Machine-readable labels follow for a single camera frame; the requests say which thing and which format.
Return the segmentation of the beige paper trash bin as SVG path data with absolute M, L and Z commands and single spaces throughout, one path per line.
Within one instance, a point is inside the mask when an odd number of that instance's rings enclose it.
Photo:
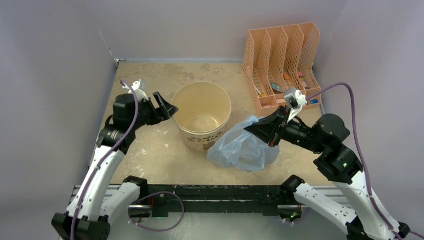
M 207 152 L 226 132 L 232 114 L 228 93 L 219 85 L 196 81 L 180 88 L 171 101 L 178 107 L 173 121 L 182 142 L 191 150 Z

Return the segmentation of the blue plastic trash bag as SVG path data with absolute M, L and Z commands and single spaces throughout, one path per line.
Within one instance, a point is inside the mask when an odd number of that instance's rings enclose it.
M 208 151 L 207 159 L 222 168 L 236 168 L 246 172 L 258 172 L 273 164 L 279 147 L 269 147 L 258 137 L 245 130 L 263 117 L 248 116 L 228 130 Z

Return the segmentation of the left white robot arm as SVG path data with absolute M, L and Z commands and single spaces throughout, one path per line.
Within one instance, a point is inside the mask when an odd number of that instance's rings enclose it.
M 178 107 L 153 93 L 149 97 L 121 94 L 113 103 L 113 114 L 100 131 L 89 171 L 65 213 L 56 213 L 51 221 L 63 240 L 106 240 L 116 218 L 132 203 L 151 203 L 146 179 L 129 176 L 118 192 L 105 199 L 109 184 L 136 139 L 136 130 L 170 120 Z

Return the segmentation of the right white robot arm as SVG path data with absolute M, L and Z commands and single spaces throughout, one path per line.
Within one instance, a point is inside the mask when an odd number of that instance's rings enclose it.
M 309 127 L 299 117 L 289 120 L 289 114 L 290 109 L 281 106 L 246 130 L 270 147 L 276 147 L 283 140 L 317 154 L 314 164 L 318 171 L 343 193 L 350 207 L 318 193 L 296 175 L 283 183 L 282 200 L 309 206 L 342 230 L 349 240 L 406 238 L 410 227 L 390 216 L 372 188 L 367 186 L 365 167 L 344 145 L 350 135 L 344 121 L 327 113 Z

